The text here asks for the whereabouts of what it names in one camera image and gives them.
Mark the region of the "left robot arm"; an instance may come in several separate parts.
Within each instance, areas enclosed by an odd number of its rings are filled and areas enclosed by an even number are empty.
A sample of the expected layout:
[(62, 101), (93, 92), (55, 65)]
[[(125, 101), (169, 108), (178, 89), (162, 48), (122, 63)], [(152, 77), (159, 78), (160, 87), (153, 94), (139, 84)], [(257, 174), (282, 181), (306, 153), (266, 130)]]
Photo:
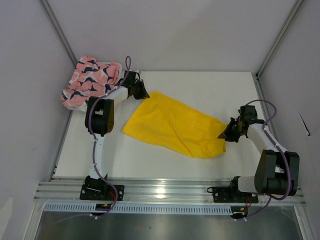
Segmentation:
[(138, 70), (126, 70), (114, 89), (100, 97), (91, 96), (88, 100), (84, 124), (92, 138), (92, 165), (82, 184), (80, 200), (123, 200), (125, 186), (113, 185), (108, 181), (103, 151), (106, 135), (112, 132), (115, 125), (116, 106), (130, 97), (135, 100), (150, 97)]

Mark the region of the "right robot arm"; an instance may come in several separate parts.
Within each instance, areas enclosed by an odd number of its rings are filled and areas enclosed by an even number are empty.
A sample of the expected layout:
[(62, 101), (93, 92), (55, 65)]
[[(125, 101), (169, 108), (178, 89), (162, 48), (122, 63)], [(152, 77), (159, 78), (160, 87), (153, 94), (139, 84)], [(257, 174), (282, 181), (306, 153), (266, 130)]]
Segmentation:
[(251, 140), (260, 153), (253, 176), (235, 176), (226, 188), (229, 198), (239, 202), (251, 194), (268, 195), (276, 200), (294, 196), (298, 190), (300, 156), (288, 151), (271, 134), (267, 123), (258, 118), (255, 106), (243, 105), (237, 118), (231, 118), (217, 137), (237, 143), (240, 137)]

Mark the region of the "yellow shorts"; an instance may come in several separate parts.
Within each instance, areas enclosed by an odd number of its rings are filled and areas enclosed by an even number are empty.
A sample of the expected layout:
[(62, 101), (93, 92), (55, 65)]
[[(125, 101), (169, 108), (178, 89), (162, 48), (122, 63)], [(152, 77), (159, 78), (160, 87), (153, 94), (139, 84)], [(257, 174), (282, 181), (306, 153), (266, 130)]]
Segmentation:
[(187, 157), (210, 159), (227, 151), (225, 140), (219, 138), (225, 128), (219, 119), (154, 91), (137, 107), (122, 132)]

